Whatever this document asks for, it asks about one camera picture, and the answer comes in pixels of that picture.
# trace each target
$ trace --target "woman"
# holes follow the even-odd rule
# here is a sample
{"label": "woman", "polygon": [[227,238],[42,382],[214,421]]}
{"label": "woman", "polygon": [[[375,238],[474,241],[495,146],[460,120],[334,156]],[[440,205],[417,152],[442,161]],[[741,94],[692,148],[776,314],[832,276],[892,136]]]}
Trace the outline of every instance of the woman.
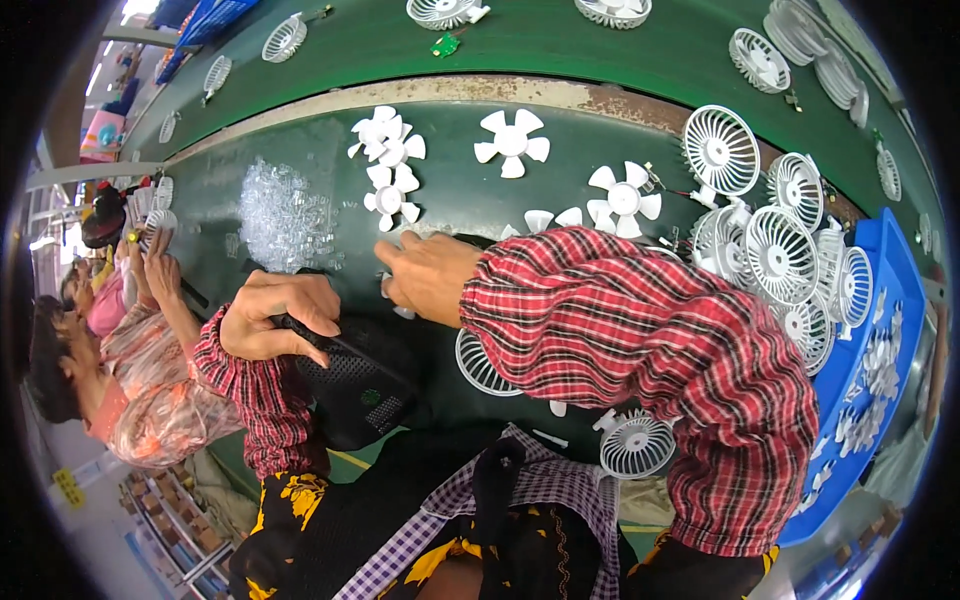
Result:
{"label": "woman", "polygon": [[30,380],[40,414],[82,420],[87,435],[139,468],[177,463],[241,427],[193,365],[200,326],[180,296],[177,260],[165,254],[170,237],[159,231],[146,258],[129,244],[137,303],[103,339],[82,312],[49,297],[36,304]]}

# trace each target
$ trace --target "purple checkered fabric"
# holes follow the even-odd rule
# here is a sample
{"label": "purple checkered fabric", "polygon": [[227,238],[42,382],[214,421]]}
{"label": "purple checkered fabric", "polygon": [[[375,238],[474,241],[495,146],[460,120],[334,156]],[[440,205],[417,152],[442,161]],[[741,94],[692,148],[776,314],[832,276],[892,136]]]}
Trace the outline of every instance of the purple checkered fabric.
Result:
{"label": "purple checkered fabric", "polygon": [[[593,600],[619,597],[620,561],[616,543],[619,481],[596,465],[574,463],[508,424],[501,438],[515,438],[527,450],[526,462],[514,488],[512,505],[557,503],[575,511],[600,542],[603,563],[593,584]],[[473,515],[473,468],[479,456],[433,491],[420,510],[370,557],[337,592],[334,600],[367,600],[376,597],[415,560],[446,523]]]}

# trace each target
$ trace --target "red plaid sleeve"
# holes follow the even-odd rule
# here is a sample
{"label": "red plaid sleeve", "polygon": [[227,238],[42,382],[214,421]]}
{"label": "red plaid sleeve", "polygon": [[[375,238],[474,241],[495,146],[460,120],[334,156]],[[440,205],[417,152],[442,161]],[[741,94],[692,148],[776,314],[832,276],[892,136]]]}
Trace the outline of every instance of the red plaid sleeve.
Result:
{"label": "red plaid sleeve", "polygon": [[818,430],[804,361],[763,301],[585,228],[512,237],[464,288],[464,326],[530,396],[582,406],[637,396],[674,426],[676,540],[721,556],[774,544]]}
{"label": "red plaid sleeve", "polygon": [[292,392],[287,357],[250,361],[227,354],[220,345],[220,322],[229,304],[220,308],[200,332],[194,363],[217,394],[233,401],[247,427],[244,460],[263,480],[282,471],[307,472],[316,448],[306,403]]}

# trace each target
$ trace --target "blue tray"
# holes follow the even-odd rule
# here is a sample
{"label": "blue tray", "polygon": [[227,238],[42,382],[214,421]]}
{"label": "blue tray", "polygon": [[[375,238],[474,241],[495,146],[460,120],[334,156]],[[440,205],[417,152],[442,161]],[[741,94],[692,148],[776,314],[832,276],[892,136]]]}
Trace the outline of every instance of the blue tray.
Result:
{"label": "blue tray", "polygon": [[[781,546],[800,543],[816,533],[859,479],[863,469],[873,457],[876,446],[883,439],[890,419],[897,411],[897,405],[900,404],[900,396],[903,394],[906,378],[910,373],[910,365],[917,353],[921,329],[924,326],[926,312],[924,285],[913,260],[913,253],[903,237],[893,212],[889,208],[883,208],[879,219],[857,222],[855,244],[870,258],[874,273],[874,299],[867,313],[866,322],[853,331],[851,341],[836,341],[830,358],[814,378],[813,388],[820,401],[820,435],[817,443],[824,436],[829,437],[821,455],[810,461],[802,494],[812,491],[813,477],[820,472],[824,463],[835,459],[836,466],[833,468],[833,474],[821,488],[820,497],[813,506],[786,522],[777,540]],[[876,298],[882,288],[887,289],[883,315],[879,322],[874,324]],[[897,397],[887,403],[879,434],[874,436],[874,446],[860,452],[850,452],[846,458],[840,458],[841,445],[837,444],[833,438],[840,411],[853,406],[856,414],[860,415],[872,401],[870,393],[866,390],[854,398],[852,403],[844,402],[843,397],[847,394],[853,377],[859,374],[867,340],[874,329],[890,327],[890,320],[894,314],[894,302],[897,300],[903,300],[902,340],[900,354],[897,357],[897,374],[900,376]]]}
{"label": "blue tray", "polygon": [[177,47],[206,44],[260,0],[201,0]]}

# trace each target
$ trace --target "floral shirt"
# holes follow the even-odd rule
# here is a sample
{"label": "floral shirt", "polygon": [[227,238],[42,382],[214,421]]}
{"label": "floral shirt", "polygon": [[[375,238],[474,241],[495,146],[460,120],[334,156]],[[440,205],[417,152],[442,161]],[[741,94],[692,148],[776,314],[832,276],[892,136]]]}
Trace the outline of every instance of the floral shirt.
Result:
{"label": "floral shirt", "polygon": [[164,468],[243,427],[236,406],[207,385],[159,310],[135,305],[100,352],[126,396],[105,440],[125,463]]}

